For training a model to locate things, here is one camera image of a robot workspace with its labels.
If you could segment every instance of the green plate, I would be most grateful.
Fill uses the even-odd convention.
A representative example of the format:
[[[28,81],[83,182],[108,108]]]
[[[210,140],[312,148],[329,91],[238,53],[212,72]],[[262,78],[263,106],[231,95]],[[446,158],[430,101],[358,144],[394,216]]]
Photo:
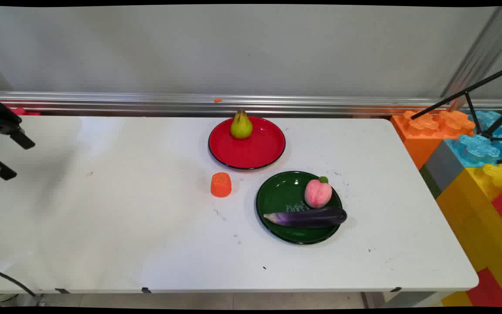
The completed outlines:
[[[285,211],[308,211],[305,203],[305,187],[316,175],[302,171],[287,171],[273,175],[261,185],[255,205],[263,225],[273,235],[296,244],[314,244],[332,236],[340,225],[330,228],[302,229],[277,225],[265,219],[263,214]],[[327,205],[342,207],[340,197],[332,189],[332,197]]]

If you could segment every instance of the plate rim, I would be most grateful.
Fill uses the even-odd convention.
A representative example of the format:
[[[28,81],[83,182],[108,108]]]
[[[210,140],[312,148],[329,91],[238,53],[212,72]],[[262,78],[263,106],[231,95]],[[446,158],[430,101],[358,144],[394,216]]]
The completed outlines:
[[[338,229],[340,228],[340,225],[338,225],[333,232],[329,233],[326,237],[324,237],[323,239],[321,240],[318,240],[318,241],[314,241],[314,242],[299,242],[299,241],[291,241],[291,240],[288,240],[288,239],[284,239],[283,237],[279,236],[278,234],[276,234],[274,231],[272,231],[272,229],[267,226],[267,224],[263,221],[263,219],[261,219],[261,213],[259,213],[259,192],[261,191],[261,189],[263,188],[263,185],[265,185],[265,183],[267,183],[267,181],[269,181],[270,179],[272,179],[273,177],[276,177],[277,175],[281,175],[281,174],[284,174],[284,173],[305,173],[305,174],[310,174],[314,177],[317,177],[319,178],[319,176],[317,175],[314,175],[313,173],[309,173],[309,172],[305,172],[305,171],[283,171],[283,172],[279,172],[279,173],[276,173],[275,175],[272,175],[271,177],[269,177],[269,179],[266,179],[265,182],[263,182],[263,184],[261,184],[261,187],[259,187],[259,190],[257,190],[257,196],[255,196],[255,212],[257,213],[257,218],[259,218],[259,221],[261,221],[261,223],[263,224],[263,226],[265,226],[265,228],[271,233],[273,234],[275,237],[281,239],[281,240],[284,240],[286,242],[290,242],[290,243],[293,243],[293,244],[300,244],[300,245],[311,245],[311,244],[317,244],[317,243],[320,243],[320,242],[323,242],[325,240],[327,240],[328,238],[330,238],[331,236],[333,236],[336,231],[338,231]],[[340,195],[338,195],[338,193],[336,192],[336,190],[332,187],[332,191],[335,193],[336,197],[338,198],[338,201],[340,202],[340,204],[342,204],[342,200],[340,199]]]
[[[286,140],[285,140],[285,135],[284,135],[284,132],[280,129],[280,127],[278,127],[274,122],[270,121],[270,120],[267,120],[265,118],[261,118],[261,117],[253,117],[253,118],[257,118],[257,119],[262,119],[262,120],[265,120],[269,123],[272,123],[272,125],[274,125],[277,129],[280,130],[280,133],[282,134],[282,138],[284,139],[284,147],[282,148],[282,151],[280,152],[280,155],[278,155],[278,157],[276,157],[276,159],[274,159],[273,161],[271,161],[270,163],[267,163],[265,165],[261,165],[259,167],[236,167],[236,166],[232,166],[232,165],[229,165],[223,161],[221,161],[220,159],[218,159],[218,157],[216,157],[216,155],[213,153],[213,150],[210,148],[210,137],[212,136],[213,132],[215,131],[215,129],[217,129],[217,127],[219,127],[222,123],[230,120],[230,119],[233,119],[233,118],[229,118],[229,119],[226,119],[226,120],[223,120],[221,123],[218,123],[214,129],[210,132],[209,134],[209,140],[208,140],[208,145],[209,145],[209,152],[211,153],[211,155],[219,162],[221,163],[222,165],[225,165],[226,167],[231,167],[233,169],[239,169],[239,170],[254,170],[254,169],[261,169],[261,168],[264,168],[264,167],[267,167],[267,166],[270,166],[272,165],[273,163],[275,163],[278,159],[280,159],[280,157],[282,157],[282,155],[284,154],[284,151],[285,151],[285,146],[286,146]]]

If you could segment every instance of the yellow block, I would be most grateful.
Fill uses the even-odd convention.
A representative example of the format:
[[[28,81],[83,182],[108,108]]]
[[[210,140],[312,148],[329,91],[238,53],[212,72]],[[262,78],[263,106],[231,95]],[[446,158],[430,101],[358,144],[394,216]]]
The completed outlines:
[[[454,294],[444,298],[441,302],[443,306],[472,306],[472,302],[465,291],[454,292]]]
[[[502,193],[502,164],[466,168],[487,199],[493,201]]]
[[[465,234],[469,238],[469,249],[465,249],[465,252],[474,268],[489,267],[502,290],[502,239],[486,226],[479,217],[472,217],[466,222]]]
[[[464,169],[437,203],[475,270],[489,267],[502,288],[502,217],[480,188],[476,171]]]

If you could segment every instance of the floor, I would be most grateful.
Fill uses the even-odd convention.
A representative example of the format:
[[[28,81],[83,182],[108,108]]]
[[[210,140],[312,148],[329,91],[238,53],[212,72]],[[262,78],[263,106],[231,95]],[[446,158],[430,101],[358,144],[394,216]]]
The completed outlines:
[[[1,302],[27,304],[29,296]],[[319,310],[365,308],[359,293],[303,294],[46,294],[45,306],[187,310]]]

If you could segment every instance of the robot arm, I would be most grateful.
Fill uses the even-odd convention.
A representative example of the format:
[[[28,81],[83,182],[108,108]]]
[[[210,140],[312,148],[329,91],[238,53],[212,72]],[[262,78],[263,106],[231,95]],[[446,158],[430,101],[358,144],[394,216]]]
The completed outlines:
[[[20,147],[30,149],[34,147],[35,143],[24,134],[24,130],[19,126],[21,122],[22,119],[18,115],[0,103],[0,134],[9,135]],[[9,180],[16,175],[15,171],[0,161],[0,177],[2,179]]]

